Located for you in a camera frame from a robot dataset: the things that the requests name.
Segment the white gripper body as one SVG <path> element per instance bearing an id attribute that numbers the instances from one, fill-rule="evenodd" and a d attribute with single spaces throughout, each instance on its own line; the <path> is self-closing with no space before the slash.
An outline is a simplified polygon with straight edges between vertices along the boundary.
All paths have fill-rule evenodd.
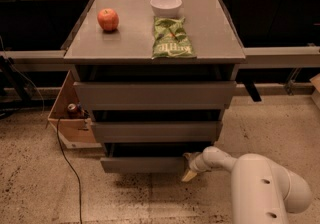
<path id="1" fill-rule="evenodd" d="M 203 173 L 209 170 L 203 159 L 202 153 L 192 153 L 189 157 L 189 168 L 195 173 Z"/>

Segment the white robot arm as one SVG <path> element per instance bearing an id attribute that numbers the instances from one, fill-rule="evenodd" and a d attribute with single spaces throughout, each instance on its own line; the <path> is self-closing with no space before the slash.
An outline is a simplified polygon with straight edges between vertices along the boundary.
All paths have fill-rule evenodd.
<path id="1" fill-rule="evenodd" d="M 298 174 L 259 154 L 234 158 L 217 147 L 185 153 L 183 182 L 222 167 L 231 174 L 233 224 L 289 224 L 288 213 L 301 213 L 312 202 L 308 183 Z"/>

